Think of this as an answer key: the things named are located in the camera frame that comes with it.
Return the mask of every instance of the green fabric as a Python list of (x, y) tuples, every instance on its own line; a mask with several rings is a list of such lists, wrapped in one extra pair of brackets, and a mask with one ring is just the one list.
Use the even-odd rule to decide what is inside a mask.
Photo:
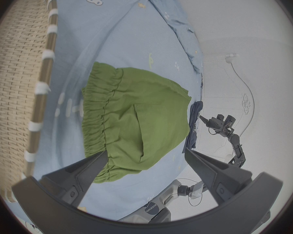
[(82, 93), (86, 157), (108, 153), (95, 183), (149, 169), (189, 133), (188, 91), (152, 72), (95, 62)]

